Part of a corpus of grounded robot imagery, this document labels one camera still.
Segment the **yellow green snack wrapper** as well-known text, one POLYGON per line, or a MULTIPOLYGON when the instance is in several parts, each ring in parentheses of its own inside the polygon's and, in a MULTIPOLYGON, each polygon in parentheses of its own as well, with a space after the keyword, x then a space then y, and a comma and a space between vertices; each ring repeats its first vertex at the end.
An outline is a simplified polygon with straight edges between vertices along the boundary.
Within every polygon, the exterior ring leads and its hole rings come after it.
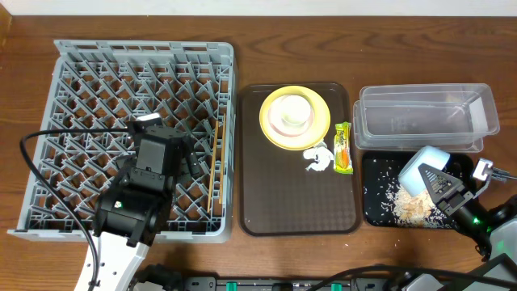
POLYGON ((334 171, 340 174, 351 175, 353 173, 350 153, 350 129, 351 124, 343 122, 335 125, 334 135, 334 171))

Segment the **cream cup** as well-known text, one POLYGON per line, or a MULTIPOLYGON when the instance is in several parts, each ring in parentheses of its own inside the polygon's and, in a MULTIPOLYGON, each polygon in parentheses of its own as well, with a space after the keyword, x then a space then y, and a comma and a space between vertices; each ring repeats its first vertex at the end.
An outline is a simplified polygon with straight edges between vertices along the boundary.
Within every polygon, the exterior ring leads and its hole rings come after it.
POLYGON ((280 102, 280 115, 289 124, 305 123, 309 119, 311 110, 310 103, 299 95, 284 96, 280 102))

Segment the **white tissue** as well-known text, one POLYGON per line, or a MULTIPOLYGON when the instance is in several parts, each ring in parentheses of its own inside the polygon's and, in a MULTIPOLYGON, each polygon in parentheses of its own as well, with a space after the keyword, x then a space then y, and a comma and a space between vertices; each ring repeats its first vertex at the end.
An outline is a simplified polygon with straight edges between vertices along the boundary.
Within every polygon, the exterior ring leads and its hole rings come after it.
POLYGON ((305 168, 306 171, 324 171, 334 161, 334 154, 328 149, 327 144, 321 141, 314 147, 304 150, 303 158, 312 160, 305 168))

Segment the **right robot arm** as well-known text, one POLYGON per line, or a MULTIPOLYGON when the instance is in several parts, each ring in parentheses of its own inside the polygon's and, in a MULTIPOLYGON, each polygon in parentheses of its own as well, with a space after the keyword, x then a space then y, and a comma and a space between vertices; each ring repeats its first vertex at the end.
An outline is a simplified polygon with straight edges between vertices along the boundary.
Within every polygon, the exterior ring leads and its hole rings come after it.
POLYGON ((426 163, 418 165, 418 176, 437 209, 456 223, 456 229, 475 243, 477 252, 485 261, 516 260, 516 197, 491 210, 477 199, 491 180, 513 179, 509 172, 491 165, 488 160, 478 161, 473 178, 481 181, 475 192, 463 181, 426 163))

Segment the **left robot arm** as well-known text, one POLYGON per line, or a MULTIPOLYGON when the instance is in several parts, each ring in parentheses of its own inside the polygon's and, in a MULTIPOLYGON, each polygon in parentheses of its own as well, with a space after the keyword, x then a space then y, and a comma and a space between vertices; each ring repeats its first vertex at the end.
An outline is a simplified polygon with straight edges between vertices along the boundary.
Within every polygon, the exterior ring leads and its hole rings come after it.
POLYGON ((192 135, 165 125, 129 127, 136 152, 118 158, 110 187, 96 201, 92 239, 78 290, 126 290, 170 217, 176 185, 200 174, 192 135))

